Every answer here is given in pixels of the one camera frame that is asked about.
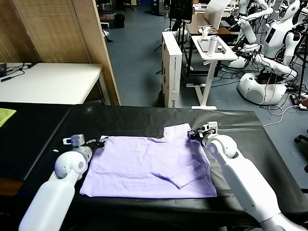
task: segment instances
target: small white table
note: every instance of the small white table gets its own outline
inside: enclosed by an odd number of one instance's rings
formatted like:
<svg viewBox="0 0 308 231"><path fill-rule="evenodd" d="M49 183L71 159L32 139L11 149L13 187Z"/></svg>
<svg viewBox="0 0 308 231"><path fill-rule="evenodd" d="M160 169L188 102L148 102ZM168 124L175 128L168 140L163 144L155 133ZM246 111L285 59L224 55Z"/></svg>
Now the small white table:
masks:
<svg viewBox="0 0 308 231"><path fill-rule="evenodd" d="M192 36L192 40L201 56L201 59L209 61L204 62L204 65L210 64L210 68L207 74L206 83L201 85L194 85L194 84L186 84L188 88L195 88L200 106L193 106L192 109L208 109L208 110L216 110L214 106L207 106L206 102L208 99L208 95L211 90L211 85L214 77L215 68L218 64L218 61L225 61L225 60L236 60L238 59L237 55L231 50L231 48L219 37L218 41L224 47L226 52L223 54L221 52L216 52L213 56L208 56L207 52L203 52L198 40L201 39L202 36Z"/></svg>
<svg viewBox="0 0 308 231"><path fill-rule="evenodd" d="M7 67L21 65L8 63ZM39 63L24 69L23 75L0 82L0 102L81 104L97 84L105 104L110 104L102 69L101 64Z"/></svg>

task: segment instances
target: bottle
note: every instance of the bottle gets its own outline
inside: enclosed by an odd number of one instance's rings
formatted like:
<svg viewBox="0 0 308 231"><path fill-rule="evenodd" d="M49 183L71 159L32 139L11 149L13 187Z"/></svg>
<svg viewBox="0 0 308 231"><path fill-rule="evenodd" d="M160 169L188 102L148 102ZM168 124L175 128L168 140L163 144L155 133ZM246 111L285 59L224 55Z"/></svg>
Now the bottle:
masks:
<svg viewBox="0 0 308 231"><path fill-rule="evenodd" d="M210 44L208 46L208 51L207 51L207 55L208 56L212 56L215 53L215 49L216 49L216 45L217 45L217 40L218 40L218 36L217 35L212 35L211 36Z"/></svg>
<svg viewBox="0 0 308 231"><path fill-rule="evenodd" d="M203 27L203 32L202 32L202 38L201 38L201 40L206 40L207 35L208 35L208 32L209 32L210 29L211 29L210 26L204 26L204 27Z"/></svg>

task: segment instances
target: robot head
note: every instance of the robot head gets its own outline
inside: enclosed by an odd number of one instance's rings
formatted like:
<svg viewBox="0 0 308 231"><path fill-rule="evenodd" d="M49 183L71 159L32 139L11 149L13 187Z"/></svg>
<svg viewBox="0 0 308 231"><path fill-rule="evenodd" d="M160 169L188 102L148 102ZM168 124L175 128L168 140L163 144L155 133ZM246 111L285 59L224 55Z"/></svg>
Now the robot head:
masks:
<svg viewBox="0 0 308 231"><path fill-rule="evenodd" d="M279 7L279 20L293 18L300 6L299 0L283 0Z"/></svg>

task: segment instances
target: white box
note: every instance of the white box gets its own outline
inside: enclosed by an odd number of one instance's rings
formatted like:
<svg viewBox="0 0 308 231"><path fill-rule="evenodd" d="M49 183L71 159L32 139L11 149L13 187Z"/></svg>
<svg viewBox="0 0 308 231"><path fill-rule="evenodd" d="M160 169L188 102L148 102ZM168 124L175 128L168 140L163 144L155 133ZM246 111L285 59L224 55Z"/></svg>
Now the white box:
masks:
<svg viewBox="0 0 308 231"><path fill-rule="evenodd" d="M162 83L165 107L178 107L182 52L172 32L163 32Z"/></svg>
<svg viewBox="0 0 308 231"><path fill-rule="evenodd" d="M163 83L169 85L169 91L180 90L182 52L172 32L163 32Z"/></svg>
<svg viewBox="0 0 308 231"><path fill-rule="evenodd" d="M163 93L165 100L165 107L178 108L179 107L179 91L167 91Z"/></svg>

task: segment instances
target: yellow cloth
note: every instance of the yellow cloth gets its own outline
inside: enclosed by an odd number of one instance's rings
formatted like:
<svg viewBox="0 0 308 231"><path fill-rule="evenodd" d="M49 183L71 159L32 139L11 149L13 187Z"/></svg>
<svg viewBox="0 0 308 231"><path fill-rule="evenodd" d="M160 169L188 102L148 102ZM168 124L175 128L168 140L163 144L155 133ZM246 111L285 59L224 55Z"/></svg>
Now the yellow cloth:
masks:
<svg viewBox="0 0 308 231"><path fill-rule="evenodd" d="M0 128L16 111L0 108Z"/></svg>

